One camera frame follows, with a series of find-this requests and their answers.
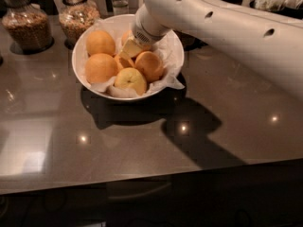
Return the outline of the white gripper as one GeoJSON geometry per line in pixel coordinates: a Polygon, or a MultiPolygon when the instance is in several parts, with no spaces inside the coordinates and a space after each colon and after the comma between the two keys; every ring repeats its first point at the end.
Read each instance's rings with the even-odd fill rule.
{"type": "Polygon", "coordinates": [[[132,24],[134,37],[126,40],[118,55],[125,60],[136,57],[143,51],[141,44],[155,44],[162,40],[168,32],[170,32],[170,28],[157,22],[143,5],[134,15],[132,24]]]}

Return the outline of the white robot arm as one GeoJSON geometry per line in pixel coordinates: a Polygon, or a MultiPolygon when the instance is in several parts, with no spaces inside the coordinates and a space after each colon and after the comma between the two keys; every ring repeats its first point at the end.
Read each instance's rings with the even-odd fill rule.
{"type": "Polygon", "coordinates": [[[205,42],[303,99],[302,20],[222,0],[144,0],[120,56],[134,57],[172,30],[205,42]]]}

